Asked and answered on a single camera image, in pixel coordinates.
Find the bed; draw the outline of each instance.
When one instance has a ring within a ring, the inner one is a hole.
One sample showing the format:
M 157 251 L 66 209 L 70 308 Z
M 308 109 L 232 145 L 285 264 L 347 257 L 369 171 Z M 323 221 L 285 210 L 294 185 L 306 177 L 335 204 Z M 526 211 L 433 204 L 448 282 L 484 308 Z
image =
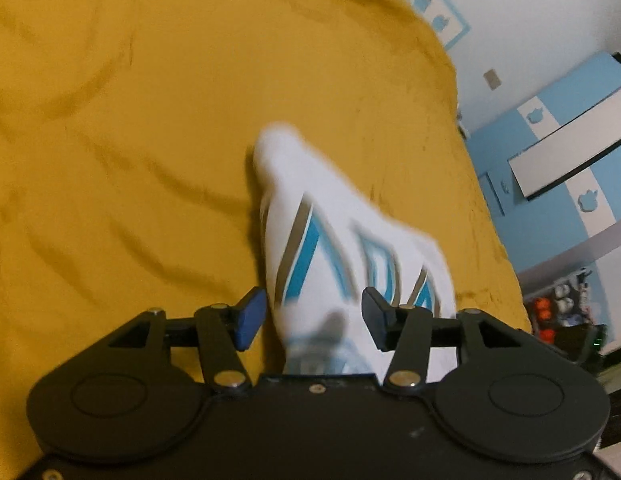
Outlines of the bed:
M 0 480 L 39 454 L 41 375 L 149 307 L 260 283 L 250 158 L 271 121 L 436 238 L 458 308 L 528 329 L 456 106 L 403 0 L 0 0 Z M 281 367 L 270 323 L 242 359 Z

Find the light blue cabinet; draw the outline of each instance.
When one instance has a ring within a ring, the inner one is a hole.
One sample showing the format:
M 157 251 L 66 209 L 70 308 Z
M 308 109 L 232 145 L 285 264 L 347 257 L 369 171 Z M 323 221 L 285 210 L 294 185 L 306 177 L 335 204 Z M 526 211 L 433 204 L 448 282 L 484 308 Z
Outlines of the light blue cabinet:
M 620 88 L 621 64 L 609 54 L 596 54 L 467 141 L 495 229 L 518 275 L 584 244 L 589 232 L 592 237 L 593 227 L 588 226 L 592 217 L 585 219 L 578 205 L 581 193 L 588 189 L 576 193 L 573 186 L 569 192 L 569 179 L 527 200 L 509 160 Z M 621 219 L 621 145 L 592 164 L 591 170 L 615 220 Z
M 621 220 L 621 146 L 591 165 L 615 220 Z

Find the metal screw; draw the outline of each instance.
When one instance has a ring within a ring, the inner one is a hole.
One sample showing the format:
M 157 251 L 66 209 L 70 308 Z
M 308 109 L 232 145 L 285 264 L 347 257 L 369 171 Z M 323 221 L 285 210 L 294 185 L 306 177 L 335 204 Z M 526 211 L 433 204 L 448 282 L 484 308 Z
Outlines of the metal screw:
M 311 384 L 308 390 L 312 394 L 322 394 L 326 391 L 326 386 L 323 384 Z
M 390 383 L 400 388 L 413 388 L 417 386 L 421 380 L 422 378 L 419 374 L 411 372 L 410 370 L 399 370 L 393 372 L 389 377 Z
M 64 480 L 64 477 L 56 469 L 47 469 L 42 473 L 42 480 Z
M 246 376 L 237 370 L 224 370 L 215 374 L 213 381 L 226 388 L 237 388 L 246 382 Z

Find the black device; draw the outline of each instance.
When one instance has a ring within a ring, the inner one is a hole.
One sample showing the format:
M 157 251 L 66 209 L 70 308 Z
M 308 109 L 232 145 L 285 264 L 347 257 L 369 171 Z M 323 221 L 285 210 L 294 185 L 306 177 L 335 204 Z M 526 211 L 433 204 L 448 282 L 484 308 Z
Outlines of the black device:
M 481 310 L 434 319 L 362 296 L 370 334 L 395 350 L 374 375 L 262 376 L 237 350 L 266 295 L 190 319 L 140 314 L 42 378 L 28 419 L 45 455 L 22 480 L 616 480 L 591 452 L 609 414 L 597 381 Z M 198 349 L 205 384 L 170 362 Z M 431 347 L 459 366 L 426 383 Z

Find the white sock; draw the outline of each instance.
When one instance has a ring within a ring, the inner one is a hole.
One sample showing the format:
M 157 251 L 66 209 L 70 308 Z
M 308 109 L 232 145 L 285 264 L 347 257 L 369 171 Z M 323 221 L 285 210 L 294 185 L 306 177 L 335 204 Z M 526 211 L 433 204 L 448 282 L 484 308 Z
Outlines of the white sock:
M 294 374 L 377 374 L 393 352 L 375 347 L 362 318 L 372 285 L 398 306 L 455 314 L 455 293 L 437 244 L 386 218 L 287 124 L 272 124 L 255 146 L 264 189 L 266 286 Z M 457 366 L 454 349 L 433 349 L 429 382 Z

